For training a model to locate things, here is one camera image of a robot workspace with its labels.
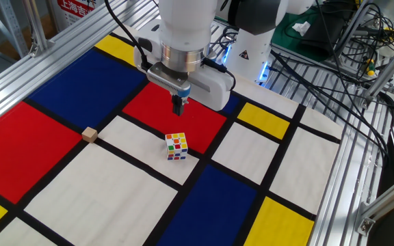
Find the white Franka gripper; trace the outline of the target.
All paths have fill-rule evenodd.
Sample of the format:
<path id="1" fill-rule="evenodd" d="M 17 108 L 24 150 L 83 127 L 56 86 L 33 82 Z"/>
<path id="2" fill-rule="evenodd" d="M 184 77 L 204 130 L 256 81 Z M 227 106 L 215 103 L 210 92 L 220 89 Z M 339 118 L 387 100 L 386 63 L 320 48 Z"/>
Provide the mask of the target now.
<path id="1" fill-rule="evenodd" d="M 148 61 L 148 67 L 143 68 L 140 50 L 134 48 L 136 68 L 150 82 L 169 91 L 174 114 L 183 114 L 189 98 L 215 111 L 226 106 L 236 80 L 225 67 L 209 59 L 209 46 L 194 51 L 168 46 L 161 40 L 160 20 L 143 26 L 136 40 Z"/>

